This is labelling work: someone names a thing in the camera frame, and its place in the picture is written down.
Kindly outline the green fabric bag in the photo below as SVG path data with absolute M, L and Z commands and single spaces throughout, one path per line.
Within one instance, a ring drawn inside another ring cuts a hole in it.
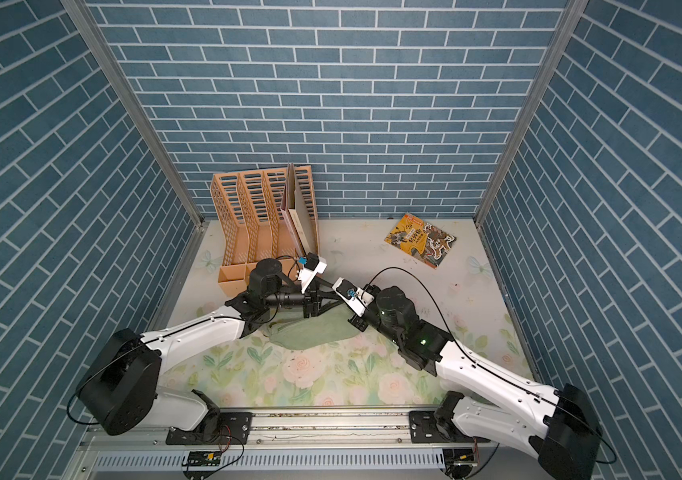
M 353 338 L 361 333 L 349 323 L 352 312 L 335 307 L 317 317 L 303 317 L 302 310 L 285 310 L 264 329 L 272 342 L 289 350 L 307 350 L 323 344 Z

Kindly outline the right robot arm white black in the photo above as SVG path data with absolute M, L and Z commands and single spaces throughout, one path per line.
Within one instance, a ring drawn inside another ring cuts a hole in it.
M 599 417 L 580 388 L 538 383 L 515 374 L 464 346 L 449 331 L 419 317 L 398 287 L 357 287 L 340 278 L 334 291 L 353 311 L 352 324 L 375 328 L 408 365 L 488 400 L 481 406 L 460 392 L 441 405 L 440 430 L 480 436 L 537 459 L 555 479 L 589 479 L 608 444 Z

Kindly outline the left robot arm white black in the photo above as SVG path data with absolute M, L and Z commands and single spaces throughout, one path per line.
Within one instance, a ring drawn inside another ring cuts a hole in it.
M 93 416 L 93 425 L 116 436 L 135 427 L 167 427 L 169 443 L 212 444 L 222 438 L 221 410 L 206 394 L 159 386 L 162 374 L 214 346 L 245 338 L 274 321 L 281 310 L 302 308 L 305 317 L 336 307 L 320 290 L 326 260 L 314 253 L 284 272 L 267 258 L 250 273 L 245 291 L 206 315 L 176 327 L 138 334 L 126 328 L 107 341 L 72 396 Z

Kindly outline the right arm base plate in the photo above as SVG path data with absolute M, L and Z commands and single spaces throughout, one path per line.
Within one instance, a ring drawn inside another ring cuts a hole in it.
M 432 410 L 412 410 L 409 412 L 410 437 L 414 444 L 434 443 L 481 443 L 489 442 L 484 437 L 465 435 L 455 422 L 455 409 L 463 393 L 449 391 L 442 403 Z

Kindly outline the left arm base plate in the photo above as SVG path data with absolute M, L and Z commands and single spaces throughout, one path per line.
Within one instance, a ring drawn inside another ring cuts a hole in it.
M 192 430 L 172 427 L 166 438 L 167 445 L 213 445 L 234 440 L 247 444 L 253 420 L 252 412 L 222 412 L 202 391 L 193 389 L 192 393 L 205 403 L 207 413 Z

